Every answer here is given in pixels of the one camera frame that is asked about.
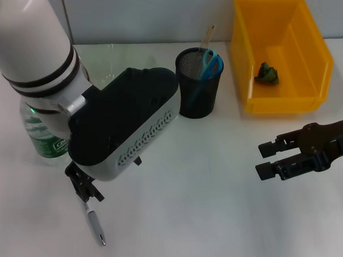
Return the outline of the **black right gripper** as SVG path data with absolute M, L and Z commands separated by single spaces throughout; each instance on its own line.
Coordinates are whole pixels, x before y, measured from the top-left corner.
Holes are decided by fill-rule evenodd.
M 311 123 L 302 130 L 277 135 L 274 143 L 269 141 L 258 148 L 261 156 L 267 158 L 298 148 L 298 143 L 302 154 L 255 166 L 260 179 L 264 181 L 278 175 L 285 181 L 312 171 L 329 169 L 334 160 L 343 156 L 343 120 L 327 125 Z

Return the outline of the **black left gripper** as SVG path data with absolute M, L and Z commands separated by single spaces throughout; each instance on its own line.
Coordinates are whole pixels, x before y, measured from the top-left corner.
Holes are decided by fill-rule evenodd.
M 133 162 L 139 166 L 141 161 L 142 159 L 137 157 Z M 83 202 L 88 202 L 90 197 L 96 198 L 99 202 L 104 200 L 104 196 L 93 185 L 95 179 L 85 174 L 74 162 L 67 166 L 64 173 L 70 178 L 76 194 Z

